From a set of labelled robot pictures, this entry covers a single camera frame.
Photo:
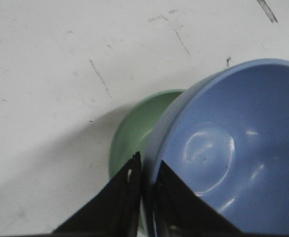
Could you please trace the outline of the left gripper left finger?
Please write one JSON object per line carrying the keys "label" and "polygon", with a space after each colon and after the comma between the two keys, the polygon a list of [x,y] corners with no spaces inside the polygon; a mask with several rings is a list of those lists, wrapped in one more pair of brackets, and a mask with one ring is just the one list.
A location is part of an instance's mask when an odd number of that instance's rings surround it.
{"label": "left gripper left finger", "polygon": [[109,183],[54,234],[136,234],[141,197],[141,156],[136,152]]}

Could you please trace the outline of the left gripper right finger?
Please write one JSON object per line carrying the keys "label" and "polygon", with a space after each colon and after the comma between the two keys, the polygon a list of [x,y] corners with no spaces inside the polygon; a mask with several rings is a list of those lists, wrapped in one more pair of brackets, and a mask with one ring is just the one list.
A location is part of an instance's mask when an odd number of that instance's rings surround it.
{"label": "left gripper right finger", "polygon": [[241,231],[193,191],[162,161],[155,185],[158,234],[240,234]]}

